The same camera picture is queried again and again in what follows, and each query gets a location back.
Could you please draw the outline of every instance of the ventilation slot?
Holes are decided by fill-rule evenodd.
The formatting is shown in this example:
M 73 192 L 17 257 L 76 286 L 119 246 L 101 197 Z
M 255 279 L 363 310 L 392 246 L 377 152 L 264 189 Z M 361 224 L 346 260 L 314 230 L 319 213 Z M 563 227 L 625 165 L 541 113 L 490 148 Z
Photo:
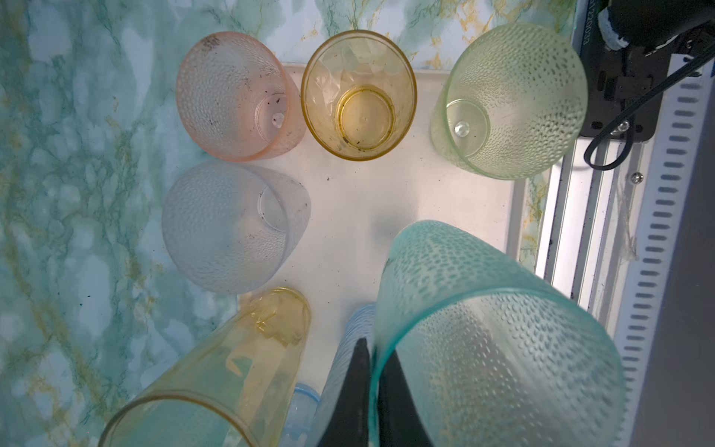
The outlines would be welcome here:
M 672 55 L 669 73 L 682 68 L 691 59 L 683 54 Z M 713 68 L 714 63 L 710 61 L 702 73 L 715 73 Z M 613 447 L 631 445 L 656 334 L 655 323 L 663 304 L 698 142 L 705 126 L 708 104 L 702 99 L 711 96 L 714 82 L 712 76 L 698 73 L 663 94 L 650 164 L 644 172 L 649 180 L 643 191 L 635 232 L 630 235 L 638 241 L 636 256 L 629 261 L 613 337 L 627 382 L 623 429 Z

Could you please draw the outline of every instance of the cup rim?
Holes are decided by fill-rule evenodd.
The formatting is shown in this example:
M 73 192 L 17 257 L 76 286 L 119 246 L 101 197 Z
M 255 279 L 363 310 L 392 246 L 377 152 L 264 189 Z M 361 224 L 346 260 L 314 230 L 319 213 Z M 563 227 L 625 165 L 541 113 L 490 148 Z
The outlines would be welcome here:
M 332 46 L 335 42 L 338 40 L 343 40 L 345 39 L 346 36 L 349 36 L 351 34 L 357 34 L 355 37 L 359 37 L 360 34 L 367 34 L 367 36 L 370 36 L 378 41 L 381 41 L 382 43 L 386 44 L 388 47 L 390 47 L 402 60 L 404 63 L 405 67 L 407 67 L 408 73 L 410 74 L 410 79 L 411 79 L 411 84 L 412 84 L 412 90 L 415 93 L 415 101 L 413 102 L 412 110 L 410 111 L 410 119 L 407 123 L 407 126 L 405 126 L 405 129 L 403 130 L 402 134 L 395 140 L 395 143 L 387 148 L 386 150 L 380 152 L 379 154 L 376 154 L 374 156 L 370 157 L 350 157 L 344 154 L 340 154 L 328 147 L 328 145 L 320 139 L 320 137 L 317 135 L 317 132 L 313 128 L 312 122 L 310 121 L 310 116 L 308 114 L 307 106 L 305 105 L 305 90 L 307 89 L 307 81 L 308 81 L 308 74 L 312 71 L 312 68 L 315 66 L 315 63 L 317 62 L 318 57 L 322 55 L 322 53 L 325 52 L 325 50 L 329 47 Z M 332 37 L 330 37 L 328 40 L 324 41 L 312 54 L 310 57 L 310 60 L 308 60 L 308 63 L 305 66 L 305 71 L 303 72 L 303 78 L 302 81 L 300 82 L 300 107 L 303 112 L 303 117 L 305 118 L 305 124 L 308 127 L 308 130 L 310 130 L 310 134 L 315 138 L 315 140 L 328 152 L 330 152 L 333 155 L 336 155 L 342 159 L 349 160 L 351 162 L 367 162 L 373 159 L 376 159 L 378 157 L 382 157 L 383 155 L 387 154 L 391 150 L 395 149 L 400 142 L 405 138 L 407 133 L 410 131 L 410 128 L 412 127 L 413 120 L 415 119 L 415 113 L 417 112 L 417 79 L 415 78 L 415 72 L 412 69 L 412 65 L 410 64 L 410 61 L 408 61 L 407 57 L 405 56 L 405 53 L 400 49 L 400 47 L 397 46 L 395 42 L 390 40 L 389 38 L 383 36 L 380 33 L 376 33 L 374 31 L 370 31 L 367 29 L 351 29 L 348 31 L 343 31 L 342 33 L 338 33 Z
M 464 51 L 462 51 L 462 54 L 459 55 L 459 57 L 457 58 L 457 62 L 454 63 L 454 66 L 450 70 L 449 77 L 447 78 L 447 81 L 445 82 L 445 86 L 443 87 L 444 95 L 440 96 L 441 100 L 438 99 L 438 102 L 436 105 L 436 107 L 440 108 L 439 115 L 442 120 L 442 125 L 445 126 L 445 128 L 448 130 L 448 132 L 449 132 L 449 120 L 447 118 L 447 103 L 448 103 L 449 90 L 452 86 L 453 74 L 459 68 L 459 64 L 461 62 L 463 62 L 463 60 L 466 58 L 466 54 L 469 52 L 469 48 L 472 47 L 474 44 L 476 44 L 476 42 L 480 38 L 488 35 L 489 33 L 494 32 L 497 29 L 505 29 L 505 28 L 540 29 L 541 31 L 547 31 L 549 34 L 555 35 L 559 39 L 561 39 L 561 36 L 559 36 L 558 33 L 554 32 L 553 30 L 551 30 L 545 26 L 542 26 L 539 24 L 521 22 L 521 21 L 515 21 L 513 23 L 495 26 L 494 28 L 490 29 L 486 33 L 481 34 L 479 37 L 474 39 L 474 41 L 471 44 L 467 45 L 467 48 Z M 572 51 L 575 51 L 575 50 L 573 50 L 573 47 L 570 44 L 568 45 L 568 47 L 571 48 Z M 583 73 L 583 81 L 584 81 L 584 83 L 586 83 L 587 82 L 586 71 L 583 68 L 583 64 L 581 64 L 581 73 Z M 586 103 L 585 104 L 586 105 L 588 104 L 588 92 L 586 92 Z M 583 119 L 581 120 L 581 125 L 583 125 L 583 121 L 585 119 L 586 119 L 586 106 L 584 106 L 584 108 L 583 108 Z M 578 129 L 576 129 L 574 132 L 572 132 L 571 139 L 574 141 L 574 143 L 576 142 L 576 139 L 578 138 L 578 134 L 580 132 L 581 132 L 581 126 L 579 126 Z M 450 136 L 449 140 L 450 140 L 449 141 L 450 149 L 452 149 L 452 152 L 457 154 L 457 156 L 460 158 L 460 160 L 462 160 L 462 162 L 464 162 L 467 166 L 469 166 L 470 169 L 472 169 L 474 172 L 476 172 L 480 175 L 484 175 L 486 177 L 490 177 L 490 178 L 497 179 L 497 180 L 523 180 L 523 179 L 532 177 L 534 175 L 540 174 L 540 173 L 546 171 L 547 169 L 551 168 L 554 165 L 554 163 L 556 163 L 560 158 L 562 158 L 565 154 L 568 154 L 571 150 L 573 150 L 573 147 L 570 147 L 569 149 L 567 149 L 563 154 L 561 154 L 561 156 L 554 163 L 540 164 L 539 168 L 537 168 L 536 170 L 532 170 L 532 172 L 529 175 L 515 177 L 515 176 L 509 176 L 509 175 L 499 175 L 496 172 L 486 172 L 485 170 L 480 169 L 479 167 L 475 166 L 472 162 L 470 162 L 469 160 L 467 160 L 464 157 L 464 155 L 458 150 L 457 145 L 455 144 L 454 139 L 452 139 L 451 136 Z
M 243 436 L 243 438 L 246 440 L 250 447 L 258 446 L 258 442 L 256 441 L 256 439 L 254 439 L 253 435 L 250 434 L 248 427 L 244 427 L 244 423 L 241 420 L 233 418 L 230 415 L 231 411 L 228 408 L 225 408 L 222 404 L 214 401 L 207 396 L 194 393 L 192 391 L 171 389 L 161 390 L 157 391 L 156 393 L 149 393 L 145 396 L 137 397 L 133 401 L 123 406 L 122 409 L 117 411 L 117 413 L 114 414 L 111 419 L 109 419 L 109 422 L 107 422 L 107 425 L 102 431 L 102 435 L 99 437 L 99 442 L 97 445 L 99 447 L 110 447 L 109 444 L 106 444 L 107 439 L 114 432 L 114 430 L 117 429 L 119 423 L 122 422 L 122 419 L 135 408 L 138 408 L 146 403 L 155 401 L 183 401 L 192 403 L 194 405 L 202 406 L 205 409 L 212 411 L 214 414 L 217 414 L 218 416 L 224 418 L 229 424 L 233 426 L 233 428 L 238 431 L 241 436 Z
M 293 102 L 295 102 L 295 101 L 292 101 L 290 98 L 290 95 L 287 94 L 288 90 L 289 90 L 288 82 L 293 82 L 293 80 L 290 78 L 290 75 L 285 71 L 283 64 L 281 64 L 281 62 L 278 60 L 278 58 L 275 56 L 275 54 L 273 54 L 273 51 L 271 51 L 267 46 L 265 46 L 265 44 L 263 44 L 263 42 L 254 38 L 253 36 L 250 36 L 246 33 L 240 33 L 238 31 L 219 31 L 216 33 L 211 33 L 207 36 L 202 37 L 196 44 L 194 44 L 191 47 L 191 49 L 186 53 L 186 55 L 184 56 L 184 59 L 182 59 L 181 65 L 179 66 L 179 72 L 177 73 L 177 81 L 174 84 L 174 90 L 176 92 L 179 91 L 179 89 L 178 89 L 179 74 L 181 74 L 182 70 L 184 69 L 184 65 L 187 62 L 187 56 L 189 55 L 189 53 L 191 53 L 194 50 L 194 48 L 201 45 L 202 42 L 204 42 L 206 39 L 208 39 L 210 37 L 227 36 L 227 35 L 228 36 L 240 36 L 241 39 L 246 39 L 248 41 L 252 41 L 252 42 L 256 43 L 258 45 L 258 47 L 261 48 L 263 50 L 263 52 L 265 53 L 264 56 L 268 57 L 269 59 L 272 59 L 273 62 L 276 63 L 276 65 L 278 66 L 279 73 L 283 79 L 283 84 L 286 87 L 286 89 L 285 89 L 286 99 L 285 100 L 287 102 L 287 105 L 285 108 L 285 115 L 288 116 L 290 114 L 290 112 L 295 108 L 295 104 L 293 104 Z M 201 149 L 203 149 L 207 154 L 211 155 L 212 157 L 216 157 L 218 159 L 222 159 L 227 162 L 234 162 L 234 163 L 243 163 L 243 162 L 250 162 L 253 160 L 263 159 L 265 154 L 270 152 L 273 149 L 273 147 L 275 146 L 275 142 L 284 138 L 288 132 L 287 127 L 281 127 L 280 130 L 278 131 L 278 134 L 276 134 L 276 136 L 270 142 L 268 142 L 268 144 L 266 144 L 266 146 L 263 149 L 254 153 L 253 155 L 249 155 L 247 157 L 236 157 L 236 156 L 232 156 L 232 155 L 217 154 L 212 148 L 211 149 L 206 148 L 203 145 L 201 145 L 197 141 L 197 138 L 194 137 L 194 134 L 191 131 L 189 131 L 189 127 L 184 122 L 184 117 L 182 116 L 180 111 L 179 111 L 179 118 L 181 119 L 181 122 L 184 126 L 184 129 L 186 129 L 187 134 L 189 134 L 189 137 L 191 137 L 191 139 L 194 141 L 194 143 L 198 144 L 199 147 L 201 147 Z
M 372 359 L 372 371 L 371 371 L 371 379 L 370 379 L 370 385 L 368 386 L 369 390 L 369 403 L 368 403 L 368 429 L 370 432 L 372 432 L 372 429 L 378 427 L 378 415 L 377 415 L 377 404 L 378 404 L 378 388 L 380 386 L 380 376 L 382 375 L 385 366 L 387 365 L 388 359 L 392 355 L 393 352 L 397 350 L 398 345 L 400 342 L 403 340 L 403 338 L 417 326 L 420 322 L 425 320 L 426 318 L 430 317 L 432 314 L 437 313 L 438 311 L 447 308 L 451 305 L 458 304 L 459 302 L 466 301 L 466 300 L 474 300 L 474 299 L 481 299 L 484 297 L 489 297 L 493 295 L 513 295 L 513 294 L 523 294 L 523 295 L 530 295 L 532 298 L 537 299 L 537 300 L 545 300 L 551 303 L 554 303 L 556 305 L 562 305 L 565 308 L 570 309 L 575 315 L 579 315 L 581 317 L 587 317 L 584 320 L 587 322 L 586 324 L 591 325 L 593 327 L 600 327 L 603 328 L 598 321 L 596 321 L 595 318 L 592 317 L 590 313 L 588 313 L 586 310 L 581 308 L 578 304 L 573 302 L 572 300 L 566 299 L 563 297 L 558 291 L 555 291 L 555 293 L 552 292 L 547 292 L 545 290 L 537 290 L 537 289 L 532 289 L 528 287 L 486 287 L 486 288 L 474 288 L 471 290 L 466 290 L 463 292 L 456 293 L 454 295 L 451 295 L 444 300 L 440 301 L 439 303 L 436 303 L 434 305 L 431 305 L 425 309 L 423 309 L 421 312 L 414 314 L 412 318 L 407 320 L 406 323 L 404 323 L 399 331 L 397 331 L 394 334 L 394 337 L 388 340 L 385 340 L 385 345 L 382 347 L 384 350 L 380 350 L 380 340 L 377 338 L 377 334 L 375 334 L 375 342 L 374 342 L 374 349 L 375 352 L 373 353 L 373 359 Z M 611 343 L 610 349 L 611 355 L 613 358 L 618 358 L 620 359 L 620 355 L 618 354 L 618 351 L 616 349 L 616 346 Z M 619 375 L 619 385 L 622 389 L 625 389 L 626 386 L 626 379 L 625 376 L 623 375 L 623 365 L 619 362 L 616 366 L 616 369 L 618 369 L 621 374 Z M 621 396 L 621 406 L 625 405 L 625 398 L 626 395 L 625 393 Z

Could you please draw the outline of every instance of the white tray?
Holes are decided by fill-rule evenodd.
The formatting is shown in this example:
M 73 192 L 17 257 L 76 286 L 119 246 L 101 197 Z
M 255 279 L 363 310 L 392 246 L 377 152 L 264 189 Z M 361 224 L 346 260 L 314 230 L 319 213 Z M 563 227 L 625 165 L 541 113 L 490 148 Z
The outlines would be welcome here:
M 304 67 L 286 65 L 299 88 Z M 415 75 L 414 122 L 388 154 L 349 162 L 330 154 L 306 132 L 287 154 L 256 163 L 301 182 L 312 202 L 305 234 L 267 287 L 289 285 L 310 302 L 312 324 L 298 381 L 319 392 L 347 319 L 361 305 L 375 301 L 390 244 L 405 226 L 441 220 L 513 257 L 519 251 L 527 183 L 471 174 L 440 157 L 429 124 L 449 72 Z

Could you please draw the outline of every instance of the plastic cup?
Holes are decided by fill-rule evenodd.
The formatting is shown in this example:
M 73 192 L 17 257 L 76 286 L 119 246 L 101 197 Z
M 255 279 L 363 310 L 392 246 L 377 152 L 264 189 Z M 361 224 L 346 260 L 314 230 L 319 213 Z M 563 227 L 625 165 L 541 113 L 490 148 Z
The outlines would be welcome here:
M 365 161 L 388 153 L 407 134 L 417 82 L 391 40 L 371 31 L 346 31 L 310 58 L 301 99 L 308 129 L 325 149 Z
M 340 339 L 340 344 L 337 346 L 337 352 L 332 359 L 330 372 L 325 381 L 325 387 L 322 390 L 320 405 L 315 411 L 315 419 L 308 433 L 305 445 L 307 447 L 315 447 L 320 442 L 325 433 L 328 424 L 330 423 L 337 400 L 340 397 L 342 385 L 345 382 L 347 370 L 350 367 L 352 352 L 355 349 L 355 344 L 359 339 L 365 338 L 368 342 L 368 348 L 373 348 L 373 326 L 375 324 L 375 304 L 371 303 L 362 306 L 352 314 L 345 326 L 345 333 Z
M 288 407 L 278 447 L 303 447 L 310 431 L 320 395 L 310 386 L 298 383 Z
M 99 446 L 276 446 L 309 326 L 301 294 L 270 290 L 123 407 Z
M 489 244 L 424 221 L 383 271 L 370 381 L 397 349 L 434 446 L 610 446 L 625 408 L 621 359 L 585 310 Z
M 452 68 L 433 112 L 432 142 L 462 169 L 527 178 L 573 149 L 586 102 L 583 65 L 565 39 L 534 24 L 499 26 Z
M 184 128 L 216 158 L 277 157 L 305 135 L 295 83 L 273 53 L 246 34 L 201 39 L 181 64 L 176 92 Z
M 310 198 L 287 175 L 248 164 L 208 162 L 183 174 L 162 214 L 177 269 L 216 293 L 256 290 L 278 271 L 310 218 Z

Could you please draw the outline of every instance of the yellow plastic cup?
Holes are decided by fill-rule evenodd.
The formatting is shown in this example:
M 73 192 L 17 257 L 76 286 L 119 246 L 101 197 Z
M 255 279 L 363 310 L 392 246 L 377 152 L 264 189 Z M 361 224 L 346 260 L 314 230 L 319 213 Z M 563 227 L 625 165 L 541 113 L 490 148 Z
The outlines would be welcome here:
M 123 407 L 99 446 L 276 446 L 309 326 L 299 292 L 268 291 Z
M 325 149 L 365 161 L 388 153 L 407 134 L 417 82 L 391 40 L 371 31 L 346 31 L 312 55 L 300 97 L 308 129 Z

